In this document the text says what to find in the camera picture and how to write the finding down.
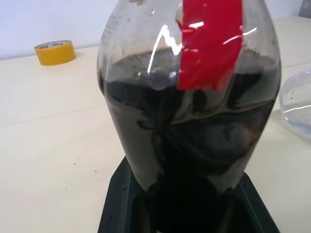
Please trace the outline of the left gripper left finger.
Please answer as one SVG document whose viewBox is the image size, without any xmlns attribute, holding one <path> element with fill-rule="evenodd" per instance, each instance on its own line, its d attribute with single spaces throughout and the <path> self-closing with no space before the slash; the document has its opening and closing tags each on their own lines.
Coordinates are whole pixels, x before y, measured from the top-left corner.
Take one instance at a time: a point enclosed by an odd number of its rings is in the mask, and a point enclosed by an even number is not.
<svg viewBox="0 0 311 233">
<path fill-rule="evenodd" d="M 143 193 L 124 157 L 110 179 L 98 233 L 146 233 Z"/>
</svg>

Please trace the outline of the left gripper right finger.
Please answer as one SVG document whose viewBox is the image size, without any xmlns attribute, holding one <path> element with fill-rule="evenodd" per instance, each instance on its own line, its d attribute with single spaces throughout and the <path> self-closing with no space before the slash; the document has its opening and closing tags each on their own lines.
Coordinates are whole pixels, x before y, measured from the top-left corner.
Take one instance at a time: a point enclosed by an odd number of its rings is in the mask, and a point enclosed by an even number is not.
<svg viewBox="0 0 311 233">
<path fill-rule="evenodd" d="M 280 233 L 246 173 L 233 192 L 230 233 Z"/>
</svg>

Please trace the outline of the dark bottle with yellow cap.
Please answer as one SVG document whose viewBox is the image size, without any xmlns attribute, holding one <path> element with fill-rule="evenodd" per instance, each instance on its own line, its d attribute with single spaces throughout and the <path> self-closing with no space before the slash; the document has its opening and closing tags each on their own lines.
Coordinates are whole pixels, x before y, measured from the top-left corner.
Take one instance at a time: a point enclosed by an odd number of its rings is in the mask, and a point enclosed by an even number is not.
<svg viewBox="0 0 311 233">
<path fill-rule="evenodd" d="M 267 124 L 280 51 L 265 0 L 118 0 L 97 76 L 153 204 L 217 207 Z"/>
</svg>

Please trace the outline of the clear wine glass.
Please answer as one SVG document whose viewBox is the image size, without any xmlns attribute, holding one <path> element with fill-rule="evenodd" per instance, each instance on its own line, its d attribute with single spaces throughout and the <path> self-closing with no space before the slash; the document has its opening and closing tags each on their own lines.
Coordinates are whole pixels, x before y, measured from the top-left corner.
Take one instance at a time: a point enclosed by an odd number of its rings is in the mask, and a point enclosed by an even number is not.
<svg viewBox="0 0 311 233">
<path fill-rule="evenodd" d="M 293 128 L 311 136 L 311 68 L 292 75 L 284 83 L 279 107 Z"/>
</svg>

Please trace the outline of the yellow tape roll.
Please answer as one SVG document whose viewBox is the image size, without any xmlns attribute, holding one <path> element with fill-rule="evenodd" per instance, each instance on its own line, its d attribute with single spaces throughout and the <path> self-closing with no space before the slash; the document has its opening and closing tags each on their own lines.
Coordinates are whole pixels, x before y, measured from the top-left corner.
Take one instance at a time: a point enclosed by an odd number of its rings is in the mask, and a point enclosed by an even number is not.
<svg viewBox="0 0 311 233">
<path fill-rule="evenodd" d="M 76 58 L 70 40 L 52 41 L 34 47 L 42 66 L 55 66 L 73 61 Z"/>
</svg>

